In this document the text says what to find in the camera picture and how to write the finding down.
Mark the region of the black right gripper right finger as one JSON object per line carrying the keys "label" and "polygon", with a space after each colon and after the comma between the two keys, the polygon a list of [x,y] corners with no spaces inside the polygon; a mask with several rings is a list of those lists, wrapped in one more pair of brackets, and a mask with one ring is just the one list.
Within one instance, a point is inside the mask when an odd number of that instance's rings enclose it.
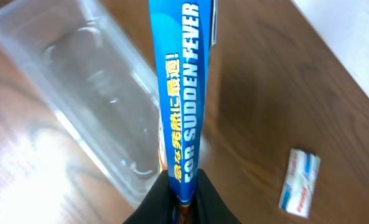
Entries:
{"label": "black right gripper right finger", "polygon": [[239,224],[239,219],[226,206],[203,169],[197,171],[192,223]]}

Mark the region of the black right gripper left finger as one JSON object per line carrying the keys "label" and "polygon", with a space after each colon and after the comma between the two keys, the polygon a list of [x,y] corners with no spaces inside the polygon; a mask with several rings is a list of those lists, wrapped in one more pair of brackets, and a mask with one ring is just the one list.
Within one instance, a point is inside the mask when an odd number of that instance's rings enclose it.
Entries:
{"label": "black right gripper left finger", "polygon": [[124,224],[168,224],[172,223],[175,202],[169,187],[169,175],[162,171],[145,196],[140,206]]}

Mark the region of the white blue Panadol box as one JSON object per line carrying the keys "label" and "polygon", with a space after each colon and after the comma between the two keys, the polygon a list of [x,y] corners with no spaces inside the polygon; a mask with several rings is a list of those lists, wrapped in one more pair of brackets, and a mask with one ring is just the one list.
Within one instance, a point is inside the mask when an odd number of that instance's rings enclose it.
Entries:
{"label": "white blue Panadol box", "polygon": [[320,158],[309,152],[291,149],[278,207],[287,213],[308,218]]}

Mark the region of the clear plastic container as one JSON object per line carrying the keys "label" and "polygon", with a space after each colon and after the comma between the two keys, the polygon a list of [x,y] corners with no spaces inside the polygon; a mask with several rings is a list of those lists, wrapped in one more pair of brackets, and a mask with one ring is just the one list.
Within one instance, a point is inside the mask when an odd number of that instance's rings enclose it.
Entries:
{"label": "clear plastic container", "polygon": [[132,207],[157,178],[157,78],[96,0],[13,1],[0,48]]}

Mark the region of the blue Kool Fever box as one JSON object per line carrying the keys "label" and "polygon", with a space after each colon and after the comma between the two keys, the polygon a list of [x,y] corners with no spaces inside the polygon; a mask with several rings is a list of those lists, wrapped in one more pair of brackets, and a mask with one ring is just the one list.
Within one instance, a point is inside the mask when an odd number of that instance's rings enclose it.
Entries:
{"label": "blue Kool Fever box", "polygon": [[217,2],[149,2],[170,189],[188,206],[197,169]]}

